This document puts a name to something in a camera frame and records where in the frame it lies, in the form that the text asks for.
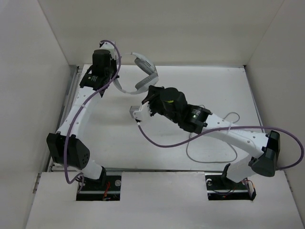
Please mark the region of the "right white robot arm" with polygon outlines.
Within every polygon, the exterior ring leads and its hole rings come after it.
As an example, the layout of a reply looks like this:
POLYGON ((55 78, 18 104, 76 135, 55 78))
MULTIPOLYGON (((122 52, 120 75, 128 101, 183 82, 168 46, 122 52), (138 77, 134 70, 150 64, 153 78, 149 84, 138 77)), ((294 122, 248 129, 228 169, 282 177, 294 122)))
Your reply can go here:
POLYGON ((201 133, 233 145, 248 156, 225 166, 221 175, 224 187, 231 188, 243 179, 258 174, 273 177, 280 152, 280 134, 271 130, 259 133, 230 123, 210 110, 187 103, 184 93, 176 88, 149 86, 142 104, 149 106, 150 116, 162 115, 182 130, 201 133))

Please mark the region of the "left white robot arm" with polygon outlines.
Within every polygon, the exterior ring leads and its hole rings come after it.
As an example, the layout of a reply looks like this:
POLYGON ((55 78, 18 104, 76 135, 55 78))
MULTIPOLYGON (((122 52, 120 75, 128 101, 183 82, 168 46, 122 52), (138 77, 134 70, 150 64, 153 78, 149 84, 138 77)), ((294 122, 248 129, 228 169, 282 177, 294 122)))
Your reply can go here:
POLYGON ((96 189, 105 187, 106 171, 90 158, 90 151, 82 142, 82 136, 94 107, 103 97, 105 85, 117 72, 116 59, 113 48, 93 52, 92 65, 80 82, 68 116, 59 129, 48 134, 46 139, 53 161, 77 169, 96 189))

